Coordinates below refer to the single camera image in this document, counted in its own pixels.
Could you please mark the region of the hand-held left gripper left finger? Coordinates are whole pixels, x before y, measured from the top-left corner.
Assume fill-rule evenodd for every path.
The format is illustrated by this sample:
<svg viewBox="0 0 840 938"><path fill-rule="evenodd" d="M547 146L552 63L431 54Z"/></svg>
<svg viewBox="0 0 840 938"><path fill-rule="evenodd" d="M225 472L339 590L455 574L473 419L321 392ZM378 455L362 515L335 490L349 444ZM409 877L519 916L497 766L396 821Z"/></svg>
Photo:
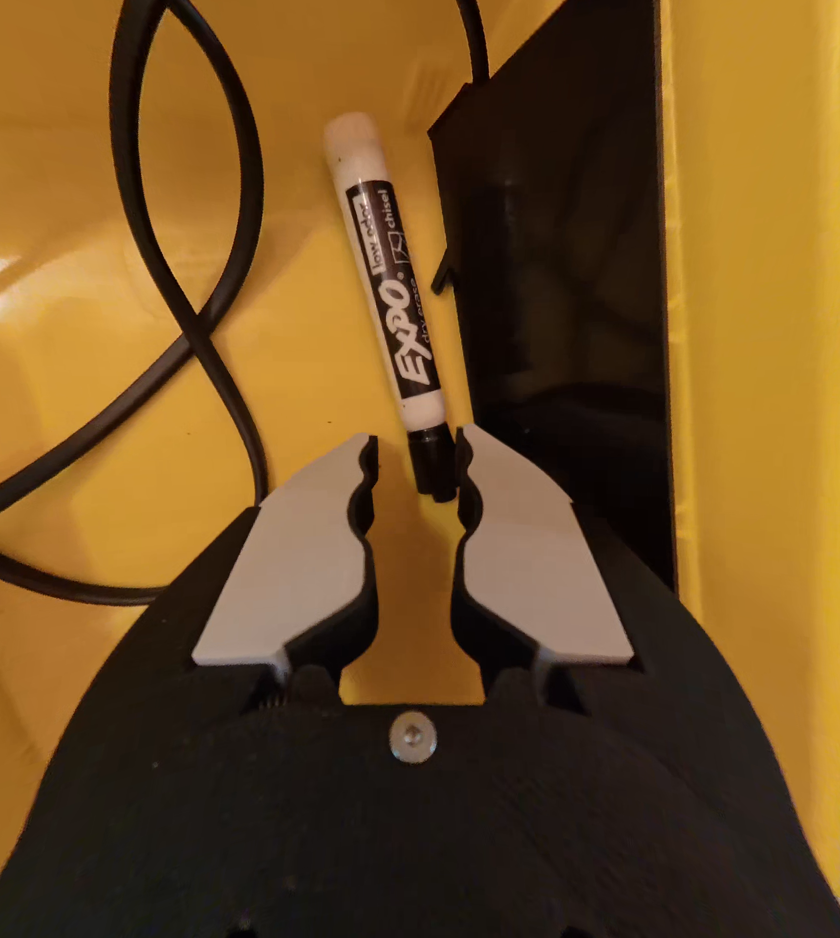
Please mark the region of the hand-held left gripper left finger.
<svg viewBox="0 0 840 938"><path fill-rule="evenodd" d="M259 505L192 660L263 665L280 686L307 666L339 685L379 629L375 519L379 440L359 432Z"/></svg>

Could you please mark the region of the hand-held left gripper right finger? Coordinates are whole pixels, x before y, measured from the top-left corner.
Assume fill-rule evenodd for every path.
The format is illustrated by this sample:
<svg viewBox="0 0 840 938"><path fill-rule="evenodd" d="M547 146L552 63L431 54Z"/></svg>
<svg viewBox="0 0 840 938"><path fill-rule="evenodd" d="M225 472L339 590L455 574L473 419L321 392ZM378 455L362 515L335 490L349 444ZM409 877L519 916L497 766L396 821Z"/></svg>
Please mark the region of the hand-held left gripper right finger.
<svg viewBox="0 0 840 938"><path fill-rule="evenodd" d="M634 648L564 489L477 425L459 430L456 456L451 628L483 689L508 670L547 690L564 669L628 666Z"/></svg>

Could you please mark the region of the black dry erase marker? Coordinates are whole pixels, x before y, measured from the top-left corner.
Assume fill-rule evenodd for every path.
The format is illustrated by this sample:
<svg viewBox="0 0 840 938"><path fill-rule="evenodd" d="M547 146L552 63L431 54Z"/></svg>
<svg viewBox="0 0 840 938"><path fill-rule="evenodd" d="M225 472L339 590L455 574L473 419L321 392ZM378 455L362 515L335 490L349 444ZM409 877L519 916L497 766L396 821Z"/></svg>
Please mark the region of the black dry erase marker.
<svg viewBox="0 0 840 938"><path fill-rule="evenodd" d="M344 113L325 127L323 145L417 491L448 503L457 487L455 443L378 127L367 113Z"/></svg>

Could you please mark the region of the yellow plastic bin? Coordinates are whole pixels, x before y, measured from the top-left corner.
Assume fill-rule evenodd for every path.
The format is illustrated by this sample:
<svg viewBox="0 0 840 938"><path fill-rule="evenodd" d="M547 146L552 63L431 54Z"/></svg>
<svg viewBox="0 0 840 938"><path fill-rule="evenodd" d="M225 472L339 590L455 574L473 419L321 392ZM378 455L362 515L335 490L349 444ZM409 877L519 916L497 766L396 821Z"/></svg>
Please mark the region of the yellow plastic bin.
<svg viewBox="0 0 840 938"><path fill-rule="evenodd" d="M176 336L108 131L120 2L0 2L0 481ZM347 703L478 703L452 639L454 507L420 498L321 148L375 114L418 271L445 245L426 129L470 67L454 2L196 2L252 101L257 260L220 348L276 482L379 435L379 634ZM742 681L840 893L840 2L666 2L668 342L681 596ZM0 869L140 609L0 582Z"/></svg>

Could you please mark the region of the black plastic panel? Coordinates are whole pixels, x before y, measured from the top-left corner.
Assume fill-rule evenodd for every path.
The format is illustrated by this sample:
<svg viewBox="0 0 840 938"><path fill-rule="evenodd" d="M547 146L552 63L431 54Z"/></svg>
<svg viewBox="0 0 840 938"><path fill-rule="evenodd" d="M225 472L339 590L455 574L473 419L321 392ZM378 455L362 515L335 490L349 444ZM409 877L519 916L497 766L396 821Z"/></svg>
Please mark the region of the black plastic panel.
<svg viewBox="0 0 840 938"><path fill-rule="evenodd" d="M658 13L563 2L428 136L474 421L674 590Z"/></svg>

